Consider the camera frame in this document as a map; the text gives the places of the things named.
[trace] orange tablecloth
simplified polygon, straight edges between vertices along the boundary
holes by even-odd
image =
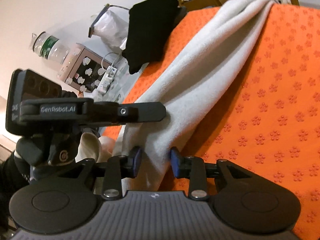
[[[169,37],[163,61],[149,64],[124,103],[138,99],[218,9],[189,12]],[[294,232],[314,240],[320,237],[319,70],[320,11],[274,5],[245,66],[182,151],[210,163],[228,158],[294,192],[302,205]],[[119,130],[104,135],[116,139]],[[160,187],[187,189],[188,180],[171,171]]]

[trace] black sleeve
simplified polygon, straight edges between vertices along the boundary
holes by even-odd
[[[18,171],[13,153],[0,164],[0,226],[8,227],[9,201],[12,195],[28,182]]]

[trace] wall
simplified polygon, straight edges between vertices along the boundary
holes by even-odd
[[[55,64],[48,64],[28,50],[32,33],[48,31],[67,44],[82,43],[104,56],[109,50],[99,38],[87,37],[93,21],[90,16],[98,13],[105,4],[130,8],[143,0],[0,0],[0,96],[7,98],[12,71],[31,68],[54,80]],[[127,11],[116,9],[122,18]]]

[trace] black fabric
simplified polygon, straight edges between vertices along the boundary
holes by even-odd
[[[130,9],[128,39],[122,54],[130,74],[138,72],[144,63],[161,60],[178,5],[178,0],[146,0]]]
[[[8,229],[9,201],[12,195],[28,185],[17,169],[13,153],[0,164],[0,227]]]

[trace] white towel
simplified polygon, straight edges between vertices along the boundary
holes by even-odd
[[[164,73],[136,101],[160,101],[167,117],[157,123],[127,124],[113,155],[134,146],[144,149],[136,179],[123,179],[126,190],[155,191],[169,167],[168,151],[181,150],[196,126],[233,82],[275,0],[229,0],[185,46]]]

